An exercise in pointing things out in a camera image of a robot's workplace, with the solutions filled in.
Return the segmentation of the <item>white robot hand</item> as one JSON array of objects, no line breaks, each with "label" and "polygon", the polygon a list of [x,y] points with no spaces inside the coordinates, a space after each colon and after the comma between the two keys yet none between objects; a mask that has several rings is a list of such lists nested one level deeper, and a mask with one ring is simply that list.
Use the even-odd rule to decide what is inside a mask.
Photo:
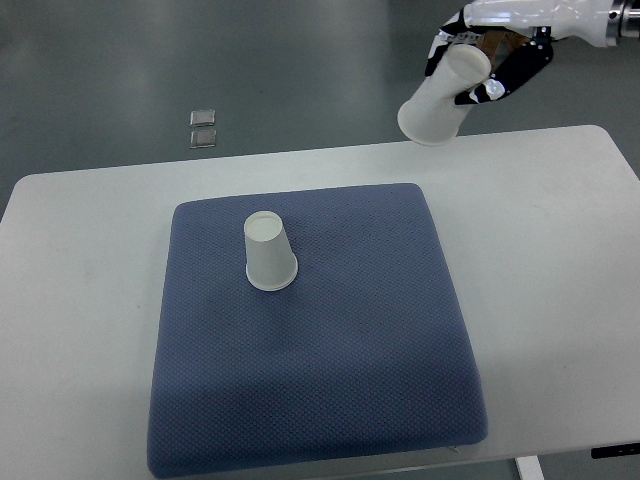
[{"label": "white robot hand", "polygon": [[[613,47],[618,30],[609,15],[613,1],[473,1],[445,22],[434,36],[425,67],[433,75],[447,50],[456,44],[475,45],[482,27],[503,27],[524,36],[550,28],[554,39],[578,37],[594,47]],[[502,100],[537,75],[553,59],[552,42],[533,39],[510,53],[474,89],[459,93],[456,106]]]}]

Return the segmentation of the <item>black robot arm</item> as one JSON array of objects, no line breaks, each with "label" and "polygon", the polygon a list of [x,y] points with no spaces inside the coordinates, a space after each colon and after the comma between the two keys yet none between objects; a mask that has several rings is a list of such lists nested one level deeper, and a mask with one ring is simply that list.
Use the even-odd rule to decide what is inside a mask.
[{"label": "black robot arm", "polygon": [[447,50],[467,44],[492,64],[483,82],[455,96],[457,106],[502,100],[521,88],[553,59],[553,44],[578,37],[613,47],[639,38],[637,1],[472,1],[441,25],[425,67],[431,77]]}]

